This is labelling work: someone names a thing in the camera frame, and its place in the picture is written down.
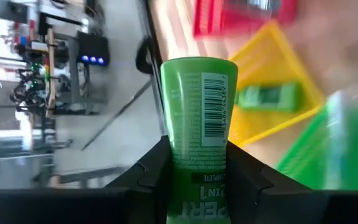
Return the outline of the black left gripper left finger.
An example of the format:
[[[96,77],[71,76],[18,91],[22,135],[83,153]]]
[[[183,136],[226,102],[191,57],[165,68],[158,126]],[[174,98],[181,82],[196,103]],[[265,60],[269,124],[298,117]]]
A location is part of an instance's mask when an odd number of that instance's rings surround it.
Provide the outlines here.
[[[0,224],[165,223],[172,195],[170,142],[159,142],[100,189],[0,190]]]

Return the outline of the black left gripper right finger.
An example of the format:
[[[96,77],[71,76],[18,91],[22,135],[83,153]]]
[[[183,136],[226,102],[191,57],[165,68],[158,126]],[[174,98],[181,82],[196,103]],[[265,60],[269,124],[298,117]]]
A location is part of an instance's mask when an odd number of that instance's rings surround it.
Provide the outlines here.
[[[312,190],[229,142],[227,211],[232,223],[358,223],[358,191]]]

